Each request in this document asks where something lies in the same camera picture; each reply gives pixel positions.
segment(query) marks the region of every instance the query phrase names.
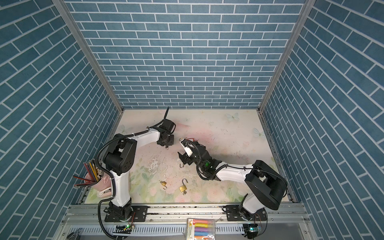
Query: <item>colored chalk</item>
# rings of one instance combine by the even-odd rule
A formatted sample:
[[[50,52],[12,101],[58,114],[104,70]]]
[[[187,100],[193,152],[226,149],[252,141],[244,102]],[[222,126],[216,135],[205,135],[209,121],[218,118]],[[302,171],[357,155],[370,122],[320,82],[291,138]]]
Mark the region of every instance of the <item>colored chalk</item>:
[[[196,223],[195,224],[195,227],[208,227],[208,224],[206,224],[206,223]]]
[[[196,223],[205,223],[205,224],[208,224],[208,223],[210,223],[210,221],[202,220],[202,219],[194,219],[194,220],[193,220],[193,224],[196,224]]]
[[[195,231],[195,236],[207,236],[208,235],[208,233],[206,233],[206,232],[197,232],[197,231]]]
[[[207,236],[195,236],[194,240],[212,240],[212,237]]]
[[[195,231],[197,232],[209,232],[210,230],[205,227],[195,227]]]

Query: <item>pencil holder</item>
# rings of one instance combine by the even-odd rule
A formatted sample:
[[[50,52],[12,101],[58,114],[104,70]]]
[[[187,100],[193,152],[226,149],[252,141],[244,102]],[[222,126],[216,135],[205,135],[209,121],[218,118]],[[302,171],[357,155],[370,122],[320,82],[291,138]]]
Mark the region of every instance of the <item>pencil holder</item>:
[[[85,179],[91,180],[91,177],[87,173],[84,177]],[[101,180],[92,186],[92,188],[96,189],[98,192],[101,192],[109,187],[111,187],[111,179],[108,176],[108,174],[104,174],[104,176],[101,178]]]

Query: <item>blue brick wall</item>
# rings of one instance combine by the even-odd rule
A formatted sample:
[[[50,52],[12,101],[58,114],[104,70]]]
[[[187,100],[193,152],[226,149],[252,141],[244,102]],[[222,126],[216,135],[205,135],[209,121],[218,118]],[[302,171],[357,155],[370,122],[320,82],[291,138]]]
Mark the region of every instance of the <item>blue brick wall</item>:
[[[50,0],[0,6],[0,239],[51,238],[117,112]]]
[[[265,110],[320,239],[384,239],[384,3],[317,0]]]
[[[66,1],[125,108],[256,108],[304,0]]]

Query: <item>white table surface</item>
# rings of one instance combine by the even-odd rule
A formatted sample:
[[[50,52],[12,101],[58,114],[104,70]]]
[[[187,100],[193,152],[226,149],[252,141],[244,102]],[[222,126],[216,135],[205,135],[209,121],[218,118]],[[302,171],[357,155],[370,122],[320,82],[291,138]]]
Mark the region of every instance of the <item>white table surface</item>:
[[[158,123],[165,110],[126,110],[117,133],[143,131]],[[240,109],[170,109],[167,119],[176,123],[175,143],[168,150],[155,142],[136,150],[135,163],[130,170],[130,195],[133,203],[173,202],[239,202],[250,189],[245,183],[204,181],[196,173],[195,164],[180,168],[178,154],[184,153],[179,143],[182,137],[194,138],[207,147],[209,154],[230,164],[253,164],[263,160],[275,171],[275,160],[265,138],[256,110]],[[188,183],[187,194],[179,187],[182,179]],[[160,181],[167,183],[163,190]],[[85,203],[100,201],[94,189]]]

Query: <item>padlock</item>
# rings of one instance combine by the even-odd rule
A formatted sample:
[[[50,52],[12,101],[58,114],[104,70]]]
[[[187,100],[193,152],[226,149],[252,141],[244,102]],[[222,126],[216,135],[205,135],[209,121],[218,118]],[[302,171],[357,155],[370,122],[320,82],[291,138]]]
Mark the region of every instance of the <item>padlock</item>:
[[[184,184],[184,180],[188,183],[188,180],[187,179],[183,179],[181,182],[183,183],[183,186],[179,187],[180,189],[180,192],[183,193],[183,195],[185,195],[187,193],[187,186]]]
[[[160,181],[161,185],[165,186],[165,188],[163,188],[164,190],[167,190],[167,183],[165,181]]]

